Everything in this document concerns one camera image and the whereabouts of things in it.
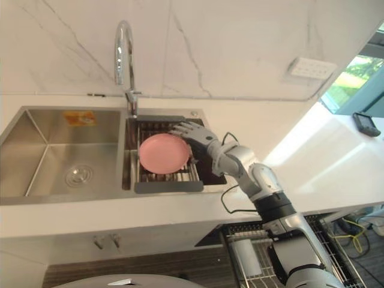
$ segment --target sticker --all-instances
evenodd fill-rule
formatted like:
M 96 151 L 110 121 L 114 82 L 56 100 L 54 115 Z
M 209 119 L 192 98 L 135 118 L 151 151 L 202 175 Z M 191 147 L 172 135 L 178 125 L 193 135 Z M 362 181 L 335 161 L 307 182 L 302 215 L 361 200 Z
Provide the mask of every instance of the sticker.
M 64 111 L 69 126 L 95 126 L 96 118 L 92 111 Z

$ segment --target wooden floor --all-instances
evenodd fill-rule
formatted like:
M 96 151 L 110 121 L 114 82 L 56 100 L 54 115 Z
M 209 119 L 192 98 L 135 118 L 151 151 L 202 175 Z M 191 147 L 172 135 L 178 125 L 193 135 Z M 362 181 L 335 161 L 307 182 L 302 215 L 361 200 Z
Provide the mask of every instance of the wooden floor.
M 357 261 L 384 283 L 384 238 L 372 230 L 367 232 L 370 251 Z M 367 242 L 361 238 L 363 249 Z M 344 248 L 350 256 L 356 252 L 352 244 Z M 368 288 L 382 287 L 359 265 L 358 272 Z M 235 280 L 229 259 L 223 248 L 209 248 L 151 256 L 103 260 L 49 266 L 43 288 L 51 288 L 71 281 L 106 274 L 161 274 L 179 277 L 184 274 L 192 282 L 207 288 L 234 288 Z
M 106 274 L 161 274 L 183 278 L 207 288 L 234 288 L 235 279 L 223 248 L 51 265 L 43 288 Z

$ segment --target yellow cable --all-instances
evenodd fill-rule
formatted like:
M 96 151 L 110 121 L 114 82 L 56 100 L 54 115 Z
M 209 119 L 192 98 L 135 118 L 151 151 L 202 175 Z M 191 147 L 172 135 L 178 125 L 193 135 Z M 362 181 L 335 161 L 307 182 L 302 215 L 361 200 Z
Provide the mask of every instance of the yellow cable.
M 356 222 L 353 222 L 353 221 L 349 221 L 347 219 L 344 219 L 342 218 L 345 222 L 349 223 L 349 224 L 352 224 L 352 225 L 356 225 L 358 227 L 361 228 L 361 231 L 359 233 L 357 233 L 356 235 L 338 235 L 338 236 L 332 236 L 330 234 L 328 234 L 330 237 L 334 238 L 334 239 L 341 239 L 341 238 L 352 238 L 352 243 L 353 243 L 353 246 L 355 247 L 356 251 L 361 254 L 362 253 L 362 247 L 361 247 L 361 243 L 360 243 L 360 240 L 359 240 L 359 237 L 365 232 L 365 227 L 364 226 L 361 226 L 360 224 L 356 223 Z

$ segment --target metal grid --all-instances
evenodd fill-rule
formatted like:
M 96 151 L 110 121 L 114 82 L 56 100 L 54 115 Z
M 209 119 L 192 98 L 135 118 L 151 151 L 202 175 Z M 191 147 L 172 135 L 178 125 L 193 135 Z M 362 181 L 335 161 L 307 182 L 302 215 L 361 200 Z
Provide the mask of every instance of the metal grid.
M 160 133 L 169 132 L 177 122 L 139 122 L 137 129 L 139 135 L 138 147 L 147 138 Z M 146 170 L 137 160 L 137 181 L 138 182 L 187 182 L 199 181 L 196 165 L 193 160 L 188 163 L 179 171 L 171 174 L 159 175 Z
M 356 269 L 351 264 L 346 256 L 343 248 L 337 245 L 331 239 L 324 227 L 320 224 L 318 216 L 306 217 L 311 228 L 321 244 L 326 249 L 326 252 L 332 260 L 332 268 L 335 276 L 345 285 L 346 288 L 363 288 L 366 287 Z M 261 223 L 251 224 L 231 224 L 224 230 L 227 243 L 240 239 L 250 239 L 254 250 L 260 262 L 262 274 L 254 277 L 246 277 L 241 265 L 236 262 L 236 257 L 232 257 L 232 262 L 235 262 L 235 272 L 242 288 L 260 288 L 260 287 L 284 287 L 275 275 L 272 263 L 269 259 L 267 248 L 272 244 L 272 240 L 268 237 L 266 231 L 262 230 Z M 235 251 L 230 248 L 230 254 L 234 256 Z
M 342 246 L 337 240 L 335 241 L 328 236 L 328 229 L 323 227 L 318 220 L 318 217 L 308 216 L 307 221 L 331 258 L 335 276 L 345 285 L 346 288 L 366 287 L 355 267 L 351 264 Z

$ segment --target robot finger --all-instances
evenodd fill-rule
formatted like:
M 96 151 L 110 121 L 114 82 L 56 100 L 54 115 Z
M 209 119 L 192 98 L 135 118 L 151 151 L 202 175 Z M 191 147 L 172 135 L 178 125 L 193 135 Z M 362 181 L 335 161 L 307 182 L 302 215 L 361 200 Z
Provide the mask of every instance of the robot finger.
M 180 126 L 183 126 L 185 128 L 188 128 L 189 130 L 193 130 L 193 125 L 190 124 L 191 122 L 181 122 L 179 125 L 177 125 L 178 127 Z
M 178 131 L 178 130 L 170 130 L 169 134 L 172 134 L 172 135 L 175 135 L 175 136 L 178 136 L 178 137 L 182 137 L 183 132 L 182 131 Z
M 181 131 L 181 132 L 183 132 L 183 133 L 188 133 L 188 132 L 191 131 L 191 129 L 188 129 L 188 128 L 186 128 L 186 127 L 184 127 L 184 126 L 180 126 L 180 125 L 176 125 L 176 126 L 174 126 L 173 129 L 174 129 L 174 130 L 177 130 L 177 131 Z
M 194 128 L 202 128 L 203 127 L 203 126 L 201 126 L 195 122 L 192 122 L 192 121 L 188 121 L 187 123 L 190 124 L 191 126 L 193 126 Z

